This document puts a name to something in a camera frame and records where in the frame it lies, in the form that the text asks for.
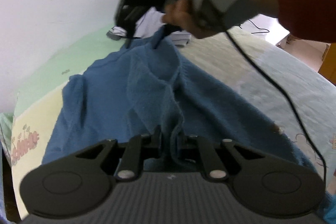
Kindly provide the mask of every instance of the gray ribbed surface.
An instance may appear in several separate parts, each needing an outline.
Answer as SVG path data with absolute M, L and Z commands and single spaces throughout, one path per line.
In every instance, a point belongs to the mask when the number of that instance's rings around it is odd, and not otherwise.
M 199 173 L 144 173 L 120 183 L 99 208 L 70 220 L 28 216 L 29 224 L 322 224 L 316 215 L 270 219 L 238 203 L 224 184 L 204 180 Z

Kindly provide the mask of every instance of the finger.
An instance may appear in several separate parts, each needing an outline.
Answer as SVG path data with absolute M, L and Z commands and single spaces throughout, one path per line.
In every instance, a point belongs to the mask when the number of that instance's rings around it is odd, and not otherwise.
M 189 2 L 187 0 L 179 0 L 176 3 L 175 10 L 172 13 L 173 25 L 180 26 L 182 29 L 191 33 L 197 39 L 210 37 L 216 32 L 200 28 L 192 16 L 189 14 Z
M 168 4 L 165 6 L 165 15 L 161 18 L 162 23 L 168 23 L 173 25 L 173 12 L 175 10 L 176 3 Z

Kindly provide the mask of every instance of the white cloth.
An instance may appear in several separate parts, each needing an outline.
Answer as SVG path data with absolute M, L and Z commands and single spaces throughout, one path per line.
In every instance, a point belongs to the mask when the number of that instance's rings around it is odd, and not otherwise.
M 151 37 L 162 25 L 164 25 L 161 22 L 163 15 L 163 13 L 158 12 L 154 7 L 150 8 L 136 23 L 134 37 Z M 118 26 L 114 26 L 109 32 L 121 37 L 126 36 L 126 31 Z M 169 37 L 175 45 L 186 46 L 191 35 L 187 31 L 178 31 L 171 33 Z

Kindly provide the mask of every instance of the bed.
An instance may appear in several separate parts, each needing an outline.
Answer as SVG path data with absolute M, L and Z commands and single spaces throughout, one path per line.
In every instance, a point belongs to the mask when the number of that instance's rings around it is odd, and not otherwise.
M 19 89 L 11 137 L 11 164 L 21 217 L 27 212 L 19 194 L 20 181 L 41 164 L 63 104 L 62 88 L 69 76 L 82 73 L 94 60 L 117 51 L 123 44 L 123 40 L 113 41 L 106 37 L 111 26 L 86 35 L 54 55 Z M 246 52 L 290 93 L 312 140 L 327 161 L 329 183 L 336 168 L 335 86 L 270 43 L 236 27 L 231 33 Z M 287 102 L 243 60 L 224 34 L 201 40 L 192 38 L 179 50 L 273 119 L 322 174 L 321 161 L 307 144 Z

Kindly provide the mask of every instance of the black cable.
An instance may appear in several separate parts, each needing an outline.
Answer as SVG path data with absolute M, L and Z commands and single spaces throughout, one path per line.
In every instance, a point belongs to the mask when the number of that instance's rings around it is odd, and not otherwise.
M 265 30 L 265 32 L 251 32 L 251 34 L 257 34 L 257 33 L 268 33 L 269 30 L 268 29 L 264 29 L 264 28 L 259 28 L 257 25 L 255 25 L 253 23 L 253 21 L 251 19 L 249 19 L 249 21 L 259 30 Z
M 216 19 L 218 20 L 219 24 L 223 27 L 223 29 L 225 30 L 224 32 L 226 33 L 228 39 L 231 41 L 231 43 L 234 45 L 234 47 L 236 48 L 236 50 L 244 57 L 244 59 L 262 76 L 264 77 L 272 86 L 274 86 L 287 100 L 287 102 L 289 103 L 294 116 L 298 122 L 298 124 L 300 125 L 300 128 L 303 132 L 303 134 L 305 135 L 308 143 L 311 145 L 311 147 L 313 148 L 313 150 L 317 153 L 317 155 L 320 157 L 320 159 L 322 160 L 323 163 L 323 182 L 324 182 L 324 186 L 326 188 L 327 183 L 326 183 L 326 177 L 327 177 L 327 165 L 326 165 L 326 161 L 323 158 L 322 154 L 320 153 L 320 151 L 318 150 L 318 148 L 315 146 L 314 142 L 311 140 L 301 118 L 299 113 L 296 110 L 296 107 L 292 101 L 292 99 L 289 97 L 288 93 L 276 82 L 274 81 L 263 69 L 261 69 L 256 63 L 253 62 L 253 60 L 245 53 L 245 51 L 238 45 L 238 43 L 234 40 L 234 38 L 230 35 L 230 33 L 227 31 L 227 28 L 222 24 L 221 21 L 221 15 L 219 14 L 219 12 L 217 11 L 217 9 L 215 8 L 215 5 L 210 1 L 210 0 L 205 0 L 208 2 L 209 5 L 211 5 L 211 7 L 213 8 L 213 10 L 216 13 Z

